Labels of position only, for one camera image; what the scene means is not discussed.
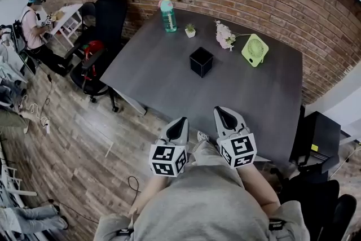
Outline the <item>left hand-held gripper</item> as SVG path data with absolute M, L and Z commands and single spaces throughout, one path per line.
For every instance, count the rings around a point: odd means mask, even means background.
M 154 175 L 177 177 L 188 163 L 189 122 L 180 117 L 168 123 L 160 132 L 155 144 L 151 144 L 149 165 Z

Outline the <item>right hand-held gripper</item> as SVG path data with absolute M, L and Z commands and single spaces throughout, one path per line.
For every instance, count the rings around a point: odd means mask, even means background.
M 219 136 L 217 144 L 226 163 L 233 169 L 253 164 L 257 154 L 256 142 L 254 134 L 245 127 L 242 115 L 220 106 L 214 107 L 213 113 Z M 238 132 L 226 136 L 228 130 Z

